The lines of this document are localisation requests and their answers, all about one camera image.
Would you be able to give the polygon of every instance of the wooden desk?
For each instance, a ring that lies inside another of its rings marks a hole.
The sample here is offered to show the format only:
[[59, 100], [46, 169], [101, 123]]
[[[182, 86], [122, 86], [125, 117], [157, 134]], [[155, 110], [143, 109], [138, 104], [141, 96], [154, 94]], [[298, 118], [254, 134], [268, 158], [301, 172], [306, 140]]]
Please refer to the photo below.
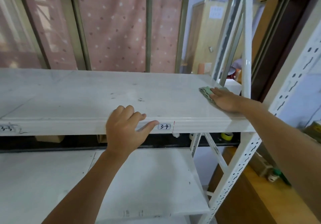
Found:
[[[227, 163], [235, 151], [235, 147], [224, 151], [223, 158]], [[222, 175], [218, 166], [210, 181], [209, 191], [215, 190]], [[215, 218], [218, 224], [320, 224], [292, 187], [281, 179], [269, 183], [250, 166], [240, 175]]]

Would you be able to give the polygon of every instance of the polka dot curtain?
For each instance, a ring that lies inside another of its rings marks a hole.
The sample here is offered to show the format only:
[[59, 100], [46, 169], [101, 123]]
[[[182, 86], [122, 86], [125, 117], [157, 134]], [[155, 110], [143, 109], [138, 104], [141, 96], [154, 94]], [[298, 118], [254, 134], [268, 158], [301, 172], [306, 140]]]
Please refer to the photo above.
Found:
[[51, 69], [77, 69], [60, 0], [27, 0]]
[[0, 68], [41, 68], [13, 0], [2, 0], [0, 12]]
[[145, 71], [146, 0], [79, 0], [92, 70]]
[[174, 73], [182, 0], [153, 0], [150, 71]]

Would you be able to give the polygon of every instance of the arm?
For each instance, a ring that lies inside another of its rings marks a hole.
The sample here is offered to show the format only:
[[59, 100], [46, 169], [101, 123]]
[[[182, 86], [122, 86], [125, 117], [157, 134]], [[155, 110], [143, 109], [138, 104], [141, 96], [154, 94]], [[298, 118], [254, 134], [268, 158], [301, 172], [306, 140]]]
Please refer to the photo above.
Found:
[[321, 145], [272, 115], [260, 102], [211, 90], [220, 108], [242, 113], [250, 121], [278, 167], [321, 220]]
[[42, 224], [94, 224], [102, 200], [114, 176], [127, 157], [146, 139], [158, 124], [151, 121], [139, 132], [135, 128], [146, 114], [119, 106], [106, 123], [108, 146], [86, 176], [50, 212]]

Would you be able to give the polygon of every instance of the tape roll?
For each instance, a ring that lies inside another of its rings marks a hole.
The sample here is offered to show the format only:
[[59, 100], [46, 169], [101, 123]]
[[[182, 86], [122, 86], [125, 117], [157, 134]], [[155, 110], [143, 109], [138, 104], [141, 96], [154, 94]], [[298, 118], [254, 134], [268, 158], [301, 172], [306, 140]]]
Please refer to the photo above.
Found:
[[231, 141], [233, 138], [233, 133], [221, 133], [221, 137], [226, 141]]

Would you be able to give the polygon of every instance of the small jar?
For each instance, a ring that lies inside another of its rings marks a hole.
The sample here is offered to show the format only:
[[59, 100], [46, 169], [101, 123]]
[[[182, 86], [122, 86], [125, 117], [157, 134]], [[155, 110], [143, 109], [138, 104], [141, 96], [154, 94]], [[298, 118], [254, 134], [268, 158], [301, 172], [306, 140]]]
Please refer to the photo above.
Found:
[[267, 176], [267, 180], [272, 183], [280, 177], [281, 173], [280, 169], [274, 168]]

